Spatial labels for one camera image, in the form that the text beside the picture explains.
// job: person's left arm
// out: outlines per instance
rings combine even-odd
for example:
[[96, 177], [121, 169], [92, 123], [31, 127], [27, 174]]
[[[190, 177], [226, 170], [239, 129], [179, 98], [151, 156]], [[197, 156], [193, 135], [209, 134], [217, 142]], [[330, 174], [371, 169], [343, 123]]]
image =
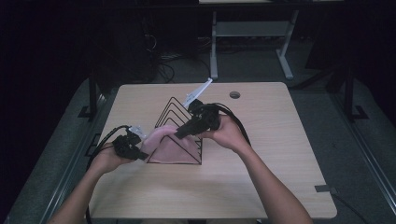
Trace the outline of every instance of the person's left arm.
[[114, 147], [107, 143], [93, 159], [90, 169], [79, 181], [61, 208], [49, 219], [48, 223], [80, 223], [91, 200], [93, 190], [99, 178], [111, 172], [121, 164], [131, 160], [116, 155]]

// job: person's left hand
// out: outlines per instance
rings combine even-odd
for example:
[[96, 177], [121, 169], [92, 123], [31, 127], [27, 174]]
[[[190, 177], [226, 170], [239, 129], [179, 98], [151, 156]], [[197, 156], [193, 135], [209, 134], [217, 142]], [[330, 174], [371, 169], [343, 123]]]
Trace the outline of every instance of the person's left hand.
[[120, 165], [133, 161], [119, 157], [111, 143], [105, 143], [102, 148], [104, 149], [93, 159], [89, 169], [99, 175], [114, 171]]

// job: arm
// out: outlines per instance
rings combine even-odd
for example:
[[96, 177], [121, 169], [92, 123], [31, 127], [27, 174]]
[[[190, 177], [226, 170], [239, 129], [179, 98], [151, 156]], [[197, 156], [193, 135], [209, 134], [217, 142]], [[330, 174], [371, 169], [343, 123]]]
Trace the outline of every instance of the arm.
[[200, 136], [211, 138], [238, 154], [247, 167], [268, 218], [274, 223], [312, 223], [305, 208], [269, 170], [230, 117], [220, 115], [219, 129], [201, 133]]
[[48, 223], [80, 223], [99, 178], [115, 170], [121, 164], [131, 162], [131, 160], [118, 157], [111, 144], [106, 143], [104, 148], [92, 161], [90, 169]]

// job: pink fabric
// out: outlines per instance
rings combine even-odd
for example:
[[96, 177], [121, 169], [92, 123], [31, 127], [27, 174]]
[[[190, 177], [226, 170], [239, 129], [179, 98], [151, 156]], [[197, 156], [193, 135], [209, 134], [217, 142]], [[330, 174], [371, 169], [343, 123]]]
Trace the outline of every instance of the pink fabric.
[[149, 154], [146, 162], [158, 163], [191, 163], [201, 162], [198, 145], [192, 136], [178, 139], [174, 133], [176, 126], [164, 125], [154, 129], [143, 142], [140, 150]]

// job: wooden tabletop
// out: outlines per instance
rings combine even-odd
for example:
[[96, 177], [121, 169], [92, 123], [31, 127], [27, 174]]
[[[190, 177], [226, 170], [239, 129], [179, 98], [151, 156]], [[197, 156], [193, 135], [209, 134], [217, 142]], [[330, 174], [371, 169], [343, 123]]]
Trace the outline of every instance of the wooden tabletop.
[[[154, 129], [168, 100], [183, 102], [201, 84], [120, 87], [102, 137], [121, 125]], [[239, 99], [230, 97], [240, 93]], [[273, 173], [296, 195], [311, 217], [335, 217], [329, 192], [289, 91], [283, 83], [212, 83], [199, 97], [227, 105], [244, 124], [251, 145]], [[90, 203], [92, 217], [262, 218], [267, 217], [244, 163], [210, 139], [202, 165], [125, 164], [104, 175]]]

